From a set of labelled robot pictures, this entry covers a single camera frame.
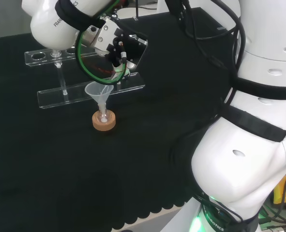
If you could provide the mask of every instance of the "gray floor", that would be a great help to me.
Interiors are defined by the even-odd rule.
[[[31,17],[21,9],[21,0],[0,0],[0,37],[30,32]]]

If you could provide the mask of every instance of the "black table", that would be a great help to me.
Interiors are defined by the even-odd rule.
[[[195,15],[198,36],[220,33],[203,10]],[[40,109],[37,91],[59,85],[54,64],[25,65],[24,52],[42,48],[30,34],[0,38],[0,232],[108,232],[191,197],[168,152],[215,115],[228,71],[206,62],[168,14],[126,23],[149,35],[138,67],[146,87],[110,97],[111,133],[92,127],[93,101]],[[229,65],[230,36],[202,46]],[[75,61],[63,68],[68,85],[87,81]],[[203,134],[179,146],[185,170]]]

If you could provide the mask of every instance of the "green cable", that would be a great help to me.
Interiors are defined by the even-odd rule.
[[[124,77],[124,74],[126,72],[126,64],[123,64],[122,65],[122,69],[123,69],[123,72],[115,79],[113,80],[105,80],[105,79],[101,79],[95,75],[93,75],[87,68],[86,66],[84,65],[82,59],[81,59],[81,41],[82,41],[82,38],[83,38],[83,34],[84,33],[81,33],[80,35],[80,38],[78,40],[78,43],[77,43],[77,58],[78,58],[78,61],[79,61],[79,64],[80,66],[82,67],[82,69],[86,72],[86,74],[88,74],[94,81],[100,83],[100,84],[116,84],[118,83],[123,77]]]

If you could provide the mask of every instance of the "funnel stem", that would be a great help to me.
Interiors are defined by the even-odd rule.
[[[106,118],[106,103],[99,104],[99,110],[102,114],[102,118]]]

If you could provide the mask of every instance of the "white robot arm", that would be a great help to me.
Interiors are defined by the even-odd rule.
[[[31,31],[43,46],[66,50],[76,41],[78,30],[65,23],[57,14],[58,0],[23,0],[23,10],[32,16]],[[82,13],[92,17],[104,9],[111,0],[70,0]]]
[[[23,0],[22,8],[32,16],[31,31],[43,46],[53,50],[66,50],[76,45],[76,60],[81,70],[92,80],[112,85],[134,69],[147,46],[147,38],[139,32],[118,25],[116,15],[106,13],[118,0]],[[80,47],[92,47],[105,56],[120,75],[113,80],[97,78],[84,68],[80,60]]]

